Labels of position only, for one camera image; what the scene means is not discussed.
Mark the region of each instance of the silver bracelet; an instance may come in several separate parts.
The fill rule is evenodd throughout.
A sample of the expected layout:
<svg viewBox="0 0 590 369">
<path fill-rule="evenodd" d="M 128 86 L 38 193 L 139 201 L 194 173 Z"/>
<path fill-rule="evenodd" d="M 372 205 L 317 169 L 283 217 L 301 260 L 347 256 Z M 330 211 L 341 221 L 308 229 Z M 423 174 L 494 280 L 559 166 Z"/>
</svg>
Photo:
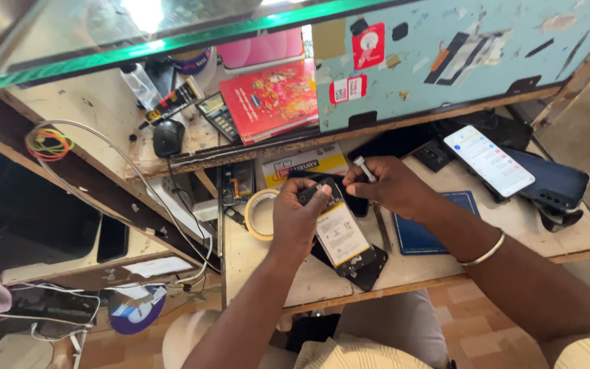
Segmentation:
<svg viewBox="0 0 590 369">
<path fill-rule="evenodd" d="M 471 265 L 477 265 L 480 264 L 482 261 L 488 259 L 489 257 L 491 257 L 493 254 L 496 253 L 497 249 L 500 248 L 500 246 L 502 246 L 502 244 L 504 243 L 504 236 L 505 233 L 501 228 L 498 228 L 500 230 L 500 232 L 502 232 L 502 235 L 500 236 L 500 239 L 497 241 L 496 246 L 493 246 L 492 249 L 488 250 L 488 252 L 478 258 L 476 258 L 473 261 L 469 261 L 467 263 L 459 263 L 462 267 L 470 267 Z"/>
</svg>

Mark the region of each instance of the red notebook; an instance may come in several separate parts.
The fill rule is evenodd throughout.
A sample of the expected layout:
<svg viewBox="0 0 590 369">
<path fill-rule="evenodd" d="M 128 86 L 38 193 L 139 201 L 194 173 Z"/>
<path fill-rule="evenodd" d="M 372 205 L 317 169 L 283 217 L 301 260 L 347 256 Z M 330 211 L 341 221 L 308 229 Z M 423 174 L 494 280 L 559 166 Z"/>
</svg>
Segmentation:
<svg viewBox="0 0 590 369">
<path fill-rule="evenodd" d="M 313 59 L 220 82 L 245 145 L 318 119 Z"/>
</svg>

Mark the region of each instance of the hand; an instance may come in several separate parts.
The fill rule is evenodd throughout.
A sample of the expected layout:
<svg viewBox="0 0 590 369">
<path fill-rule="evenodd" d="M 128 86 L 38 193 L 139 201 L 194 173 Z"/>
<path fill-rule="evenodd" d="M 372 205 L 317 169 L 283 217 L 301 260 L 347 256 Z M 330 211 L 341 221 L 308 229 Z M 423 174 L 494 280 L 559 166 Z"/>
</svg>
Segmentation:
<svg viewBox="0 0 590 369">
<path fill-rule="evenodd" d="M 289 179 L 275 198 L 272 215 L 275 235 L 270 254 L 297 263 L 298 267 L 311 253 L 316 220 L 332 193 L 331 187 L 324 185 L 306 206 L 302 206 L 296 194 L 315 184 L 314 180 L 305 178 Z"/>
<path fill-rule="evenodd" d="M 432 211 L 440 197 L 395 156 L 366 158 L 366 166 L 378 178 L 377 183 L 364 183 L 363 170 L 354 165 L 345 174 L 343 185 L 348 194 L 373 200 L 405 219 L 419 218 Z"/>
</svg>

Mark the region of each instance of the plastic bottle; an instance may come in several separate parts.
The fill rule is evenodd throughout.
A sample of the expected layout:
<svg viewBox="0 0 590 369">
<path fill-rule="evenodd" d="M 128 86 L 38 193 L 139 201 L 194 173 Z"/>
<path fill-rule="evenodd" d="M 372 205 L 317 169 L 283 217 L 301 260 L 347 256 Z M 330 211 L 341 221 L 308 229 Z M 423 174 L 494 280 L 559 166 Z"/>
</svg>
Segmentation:
<svg viewBox="0 0 590 369">
<path fill-rule="evenodd" d="M 120 74 L 146 110 L 154 109 L 163 99 L 140 64 L 120 67 Z"/>
</svg>

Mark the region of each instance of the glue tube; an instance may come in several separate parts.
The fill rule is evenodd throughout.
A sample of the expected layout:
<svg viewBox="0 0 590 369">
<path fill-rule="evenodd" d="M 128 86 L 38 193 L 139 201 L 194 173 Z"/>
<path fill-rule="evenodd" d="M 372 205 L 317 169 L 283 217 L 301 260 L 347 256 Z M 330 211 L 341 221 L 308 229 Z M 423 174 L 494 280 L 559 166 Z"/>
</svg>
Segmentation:
<svg viewBox="0 0 590 369">
<path fill-rule="evenodd" d="M 190 76 L 183 85 L 171 92 L 153 110 L 145 114 L 145 121 L 142 122 L 138 129 L 143 129 L 149 125 L 157 125 L 204 96 L 193 76 Z"/>
</svg>

